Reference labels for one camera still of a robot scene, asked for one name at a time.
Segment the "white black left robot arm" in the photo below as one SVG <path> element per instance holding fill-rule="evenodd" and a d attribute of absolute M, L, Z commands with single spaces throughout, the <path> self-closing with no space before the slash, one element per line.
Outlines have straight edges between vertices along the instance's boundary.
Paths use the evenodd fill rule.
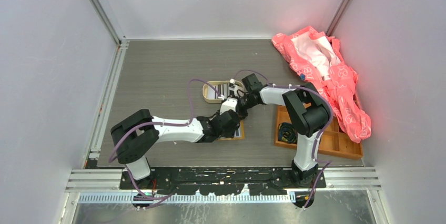
<path fill-rule="evenodd" d="M 233 110 L 211 117 L 176 120 L 156 117 L 148 109 L 141 109 L 110 130 L 114 149 L 108 161 L 117 159 L 130 171 L 134 184 L 146 189 L 154 178 L 145 154 L 154 144 L 168 141 L 208 143 L 232 138 L 240 122 L 240 116 Z"/>

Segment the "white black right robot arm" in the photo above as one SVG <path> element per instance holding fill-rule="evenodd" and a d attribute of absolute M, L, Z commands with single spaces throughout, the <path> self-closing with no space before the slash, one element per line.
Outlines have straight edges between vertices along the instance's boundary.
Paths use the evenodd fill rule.
<path fill-rule="evenodd" d="M 237 98 L 235 111 L 240 119 L 257 105 L 284 106 L 297 135 L 297 150 L 291 162 L 291 179 L 300 188 L 306 187 L 317 173 L 316 148 L 324 129 L 331 123 L 330 104 L 312 83 L 303 86 L 263 84 L 255 74 L 243 78 L 246 92 Z"/>

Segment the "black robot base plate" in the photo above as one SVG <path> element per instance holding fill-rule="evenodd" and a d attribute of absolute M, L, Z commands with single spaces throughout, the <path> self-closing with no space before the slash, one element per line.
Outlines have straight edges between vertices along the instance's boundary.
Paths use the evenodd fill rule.
<path fill-rule="evenodd" d="M 119 188 L 148 190 L 157 195 L 203 196 L 239 195 L 247 189 L 251 196 L 284 195 L 288 189 L 318 189 L 327 186 L 323 175 L 308 183 L 295 183 L 290 167 L 156 167 L 147 178 L 132 184 L 124 171 Z"/>

